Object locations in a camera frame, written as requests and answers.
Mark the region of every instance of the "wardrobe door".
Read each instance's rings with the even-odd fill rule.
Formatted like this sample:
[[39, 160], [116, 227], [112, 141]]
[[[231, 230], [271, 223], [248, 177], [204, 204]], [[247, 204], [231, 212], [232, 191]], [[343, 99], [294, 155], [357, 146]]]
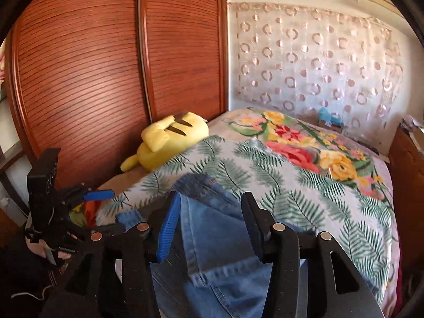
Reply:
[[33, 0], [10, 37], [11, 107], [35, 157], [61, 147], [61, 187], [117, 174], [149, 123], [136, 0]]
[[139, 0], [140, 40], [153, 120], [226, 111], [222, 0]]

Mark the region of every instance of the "plush toy tail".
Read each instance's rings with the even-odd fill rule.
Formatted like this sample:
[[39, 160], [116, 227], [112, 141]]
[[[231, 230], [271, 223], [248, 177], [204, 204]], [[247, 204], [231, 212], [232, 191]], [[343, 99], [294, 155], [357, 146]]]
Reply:
[[137, 155], [130, 156], [121, 164], [121, 171], [128, 172], [139, 164]]

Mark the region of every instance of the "plush toy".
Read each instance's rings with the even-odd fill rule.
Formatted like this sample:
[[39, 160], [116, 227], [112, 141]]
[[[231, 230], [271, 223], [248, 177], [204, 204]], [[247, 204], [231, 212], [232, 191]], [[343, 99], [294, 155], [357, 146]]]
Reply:
[[208, 125], [194, 113], [168, 116], [143, 130], [137, 154], [126, 159], [121, 170], [127, 172], [140, 163], [153, 171], [208, 135]]

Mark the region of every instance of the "wooden cabinet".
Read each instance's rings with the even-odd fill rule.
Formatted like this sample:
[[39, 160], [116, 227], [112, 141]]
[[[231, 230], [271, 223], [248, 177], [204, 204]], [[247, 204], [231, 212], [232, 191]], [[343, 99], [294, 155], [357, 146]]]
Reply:
[[402, 267], [410, 269], [424, 261], [424, 159], [400, 127], [389, 159]]
[[7, 40], [28, 159], [61, 147], [56, 182], [94, 187], [169, 114], [223, 113], [222, 0], [33, 0]]

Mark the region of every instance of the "floral blanket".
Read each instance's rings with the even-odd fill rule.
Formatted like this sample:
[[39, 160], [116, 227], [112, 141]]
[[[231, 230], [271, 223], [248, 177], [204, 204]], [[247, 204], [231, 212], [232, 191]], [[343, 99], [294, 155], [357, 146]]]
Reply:
[[381, 201], [331, 178], [294, 166], [257, 139], [210, 136], [170, 159], [100, 208], [97, 224], [119, 212], [152, 206], [186, 173], [207, 173], [240, 200], [251, 191], [260, 206], [297, 231], [330, 232], [367, 279], [379, 303], [389, 279], [391, 212]]
[[364, 195], [388, 202], [387, 186], [372, 157], [351, 149], [333, 132], [322, 132], [296, 118], [256, 108], [224, 120], [232, 130], [256, 136], [296, 166], [330, 176]]

